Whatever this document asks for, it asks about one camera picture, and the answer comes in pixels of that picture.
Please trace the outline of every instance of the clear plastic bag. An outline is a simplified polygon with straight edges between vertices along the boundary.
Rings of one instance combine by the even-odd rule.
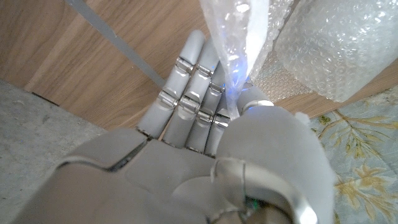
[[[268,0],[201,0],[210,34],[225,70],[231,119],[236,102],[267,37]]]
[[[284,26],[293,0],[201,0],[211,36],[226,72],[231,119],[239,116],[236,101],[247,77],[257,75]]]

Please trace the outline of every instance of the wooden surface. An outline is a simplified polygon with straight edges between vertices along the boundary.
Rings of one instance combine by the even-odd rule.
[[[192,30],[208,36],[198,0],[86,3],[164,78]],[[92,123],[134,127],[159,92],[63,0],[1,1],[0,20],[0,78]],[[347,103],[398,84],[397,71],[395,62]],[[315,93],[278,102],[310,116],[344,104]]]

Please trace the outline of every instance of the robot finger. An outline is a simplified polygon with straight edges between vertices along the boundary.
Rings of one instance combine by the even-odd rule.
[[[184,147],[218,62],[213,41],[209,39],[203,47],[195,73],[165,130],[163,142],[178,148]]]
[[[140,132],[152,138],[160,137],[183,94],[204,43],[205,35],[201,31],[195,30],[189,35],[166,84],[138,123]]]
[[[201,108],[199,109],[189,137],[185,143],[185,147],[200,153],[204,152],[210,126],[217,112],[216,109],[224,89],[224,70],[221,65],[218,65],[211,78],[210,85],[207,88]]]

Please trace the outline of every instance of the bubble wrap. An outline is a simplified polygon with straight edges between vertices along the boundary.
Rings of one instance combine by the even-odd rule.
[[[272,102],[277,102],[312,90],[301,84],[284,68],[275,51],[268,54],[257,78],[253,83],[258,86]]]
[[[259,56],[254,63],[254,66],[250,72],[250,78],[256,81],[261,71],[264,61],[266,60],[267,54],[272,50],[274,40],[278,37],[281,28],[285,24],[285,18],[290,14],[290,6],[293,4],[293,0],[270,0],[268,9],[268,32],[267,39],[262,47]]]
[[[397,0],[301,0],[275,50],[297,80],[345,101],[398,57],[397,32]]]

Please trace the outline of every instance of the robotic hand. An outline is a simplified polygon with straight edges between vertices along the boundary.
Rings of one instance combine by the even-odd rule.
[[[217,65],[193,31],[137,128],[78,147],[14,223],[332,223],[317,137],[250,83],[230,122]]]

